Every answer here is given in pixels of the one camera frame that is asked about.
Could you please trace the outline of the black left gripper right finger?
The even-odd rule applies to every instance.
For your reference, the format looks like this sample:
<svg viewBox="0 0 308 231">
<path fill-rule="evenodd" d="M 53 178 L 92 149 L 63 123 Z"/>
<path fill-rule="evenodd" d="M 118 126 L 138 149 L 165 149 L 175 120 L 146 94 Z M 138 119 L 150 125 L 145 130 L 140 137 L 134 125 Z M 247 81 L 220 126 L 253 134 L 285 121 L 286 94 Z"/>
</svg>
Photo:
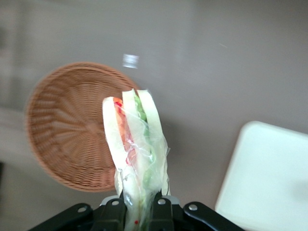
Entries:
<svg viewBox="0 0 308 231">
<path fill-rule="evenodd" d="M 175 196 L 156 194 L 149 231 L 242 231 L 243 229 L 206 205 L 194 201 L 180 206 Z"/>
</svg>

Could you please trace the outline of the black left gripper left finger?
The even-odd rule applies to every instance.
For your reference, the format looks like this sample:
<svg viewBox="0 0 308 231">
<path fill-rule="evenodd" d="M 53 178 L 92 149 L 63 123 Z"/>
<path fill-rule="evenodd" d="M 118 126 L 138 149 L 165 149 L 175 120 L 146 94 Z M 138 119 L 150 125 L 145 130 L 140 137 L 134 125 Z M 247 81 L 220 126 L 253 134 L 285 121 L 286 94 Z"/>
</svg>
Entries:
<svg viewBox="0 0 308 231">
<path fill-rule="evenodd" d="M 127 207 L 123 194 L 103 199 L 93 209 L 79 203 L 32 227 L 32 231 L 123 231 Z"/>
</svg>

